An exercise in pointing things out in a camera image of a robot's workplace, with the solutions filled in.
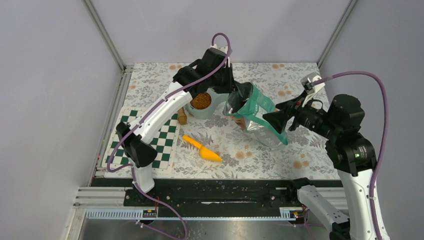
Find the green pet food bag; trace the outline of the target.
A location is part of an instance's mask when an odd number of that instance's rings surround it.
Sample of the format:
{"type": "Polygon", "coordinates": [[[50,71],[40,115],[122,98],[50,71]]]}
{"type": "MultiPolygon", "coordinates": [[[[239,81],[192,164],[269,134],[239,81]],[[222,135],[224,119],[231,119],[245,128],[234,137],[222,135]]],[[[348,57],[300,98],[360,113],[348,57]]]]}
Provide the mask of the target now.
{"type": "Polygon", "coordinates": [[[263,118],[276,111],[273,101],[251,82],[235,83],[222,113],[230,117],[244,134],[270,149],[288,145],[287,133],[278,132],[263,118]]]}

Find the orange plastic scoop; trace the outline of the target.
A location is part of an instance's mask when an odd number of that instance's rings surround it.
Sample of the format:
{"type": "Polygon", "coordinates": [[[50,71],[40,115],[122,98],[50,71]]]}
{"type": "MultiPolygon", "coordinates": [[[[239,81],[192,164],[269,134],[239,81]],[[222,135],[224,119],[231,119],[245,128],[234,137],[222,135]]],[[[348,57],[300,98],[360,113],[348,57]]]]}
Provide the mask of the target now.
{"type": "Polygon", "coordinates": [[[195,148],[197,148],[199,150],[199,156],[202,159],[208,160],[208,161],[214,161],[214,162],[222,162],[222,159],[218,154],[211,151],[207,147],[203,146],[201,143],[194,140],[193,138],[187,135],[183,135],[182,139],[188,142],[189,144],[191,144],[192,146],[194,146],[195,148]]]}

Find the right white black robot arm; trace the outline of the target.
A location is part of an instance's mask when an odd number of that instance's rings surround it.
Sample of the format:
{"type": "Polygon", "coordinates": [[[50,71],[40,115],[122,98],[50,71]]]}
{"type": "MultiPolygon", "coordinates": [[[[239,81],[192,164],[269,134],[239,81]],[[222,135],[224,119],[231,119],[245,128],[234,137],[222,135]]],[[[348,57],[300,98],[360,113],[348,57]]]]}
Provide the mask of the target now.
{"type": "Polygon", "coordinates": [[[304,205],[329,232],[332,240],[387,240],[372,176],[377,169],[373,145],[360,134],[365,116],[360,101],[347,94],[336,95],[328,110],[316,109],[303,96],[279,103],[263,118],[278,131],[303,126],[326,139],[325,150],[342,182],[348,214],[341,213],[306,177],[290,181],[287,201],[304,205]]]}

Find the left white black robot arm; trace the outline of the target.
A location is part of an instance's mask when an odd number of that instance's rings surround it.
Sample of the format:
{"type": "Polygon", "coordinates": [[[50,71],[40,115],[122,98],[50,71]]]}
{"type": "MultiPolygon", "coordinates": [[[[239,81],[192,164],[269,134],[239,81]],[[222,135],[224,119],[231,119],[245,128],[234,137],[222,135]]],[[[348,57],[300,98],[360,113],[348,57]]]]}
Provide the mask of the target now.
{"type": "Polygon", "coordinates": [[[117,147],[129,158],[136,199],[144,206],[155,200],[153,162],[158,155],[151,141],[179,109],[209,88],[230,88],[231,50],[208,48],[202,58],[180,68],[164,93],[141,116],[130,123],[119,123],[117,147]]]}

